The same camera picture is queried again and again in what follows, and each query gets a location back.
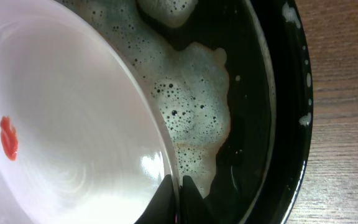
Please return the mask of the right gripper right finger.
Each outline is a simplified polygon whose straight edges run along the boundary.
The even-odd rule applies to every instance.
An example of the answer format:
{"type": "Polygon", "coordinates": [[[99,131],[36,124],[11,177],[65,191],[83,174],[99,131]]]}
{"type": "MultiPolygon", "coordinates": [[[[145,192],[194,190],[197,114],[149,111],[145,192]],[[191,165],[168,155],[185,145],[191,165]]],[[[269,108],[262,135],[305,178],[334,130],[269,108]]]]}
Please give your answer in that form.
{"type": "Polygon", "coordinates": [[[180,187],[180,221],[181,224],[215,223],[212,214],[189,175],[183,176],[183,184],[180,187]]]}

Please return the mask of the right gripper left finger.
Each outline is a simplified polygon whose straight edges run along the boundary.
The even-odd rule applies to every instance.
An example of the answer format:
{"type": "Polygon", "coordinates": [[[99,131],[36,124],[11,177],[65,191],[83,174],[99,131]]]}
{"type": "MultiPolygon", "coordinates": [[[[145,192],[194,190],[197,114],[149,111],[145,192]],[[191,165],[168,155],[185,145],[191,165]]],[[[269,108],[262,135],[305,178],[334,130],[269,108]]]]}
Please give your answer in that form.
{"type": "Polygon", "coordinates": [[[176,213],[172,176],[168,174],[135,224],[175,224],[176,213]]]}

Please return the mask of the pink-white plate front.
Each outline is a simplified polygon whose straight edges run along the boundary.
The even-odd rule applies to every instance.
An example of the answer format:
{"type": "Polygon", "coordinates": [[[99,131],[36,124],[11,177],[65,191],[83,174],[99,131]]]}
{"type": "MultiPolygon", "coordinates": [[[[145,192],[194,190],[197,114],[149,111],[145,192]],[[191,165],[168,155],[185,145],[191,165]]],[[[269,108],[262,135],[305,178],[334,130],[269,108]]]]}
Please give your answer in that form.
{"type": "Polygon", "coordinates": [[[0,1],[0,223],[135,223],[173,147],[136,71],[55,1],[0,1]]]}

